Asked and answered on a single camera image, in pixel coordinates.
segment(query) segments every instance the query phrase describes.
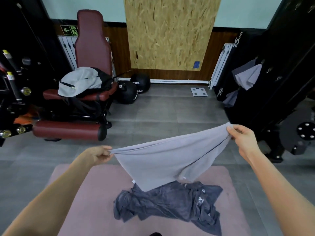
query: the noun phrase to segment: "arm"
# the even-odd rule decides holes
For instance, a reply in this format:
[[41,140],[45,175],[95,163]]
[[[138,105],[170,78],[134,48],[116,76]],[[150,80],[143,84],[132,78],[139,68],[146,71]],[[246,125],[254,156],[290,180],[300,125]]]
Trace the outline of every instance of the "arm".
[[3,236],[57,235],[74,197],[91,167],[107,162],[109,146],[82,152],[56,181],[45,188],[17,216]]
[[252,130],[242,125],[228,127],[240,155],[255,172],[285,236],[314,235],[315,207],[303,197],[259,150]]

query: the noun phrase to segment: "person's left hand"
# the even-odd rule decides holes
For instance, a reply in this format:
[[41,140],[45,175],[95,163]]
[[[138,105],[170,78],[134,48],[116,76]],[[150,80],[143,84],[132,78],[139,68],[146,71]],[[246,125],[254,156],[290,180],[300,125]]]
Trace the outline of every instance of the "person's left hand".
[[90,147],[82,152],[77,158],[84,159],[91,166],[96,166],[108,162],[114,156],[114,154],[110,154],[108,151],[111,149],[111,146]]

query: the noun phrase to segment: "black medicine ball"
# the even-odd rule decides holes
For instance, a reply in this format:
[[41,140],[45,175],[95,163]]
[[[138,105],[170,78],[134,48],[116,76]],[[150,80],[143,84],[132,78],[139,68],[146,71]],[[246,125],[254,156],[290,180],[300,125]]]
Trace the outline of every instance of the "black medicine ball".
[[146,74],[134,74],[131,76],[130,81],[137,86],[139,93],[145,93],[149,90],[151,82],[150,77]]
[[126,80],[118,81],[115,97],[122,104],[132,104],[138,96],[138,90],[134,83]]

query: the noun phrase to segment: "hand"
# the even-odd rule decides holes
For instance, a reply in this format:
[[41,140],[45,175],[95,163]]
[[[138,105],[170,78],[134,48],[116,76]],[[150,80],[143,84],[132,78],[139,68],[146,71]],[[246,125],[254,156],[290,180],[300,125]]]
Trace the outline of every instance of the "hand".
[[249,155],[260,152],[255,134],[252,130],[242,125],[228,126],[226,129],[235,139],[235,143],[239,147],[238,151],[240,155],[247,162],[249,162]]
[[90,147],[82,152],[77,159],[82,159],[87,162],[91,167],[105,162],[108,162],[114,154],[110,154],[108,150],[111,150],[110,146],[97,146]]

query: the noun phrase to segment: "white pipe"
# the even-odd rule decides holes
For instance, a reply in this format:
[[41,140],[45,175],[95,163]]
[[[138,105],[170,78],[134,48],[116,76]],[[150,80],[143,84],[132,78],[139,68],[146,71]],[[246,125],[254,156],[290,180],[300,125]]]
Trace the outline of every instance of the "white pipe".
[[[118,78],[119,80],[130,80],[130,78]],[[206,80],[184,80],[184,79],[151,79],[154,84],[209,84]]]

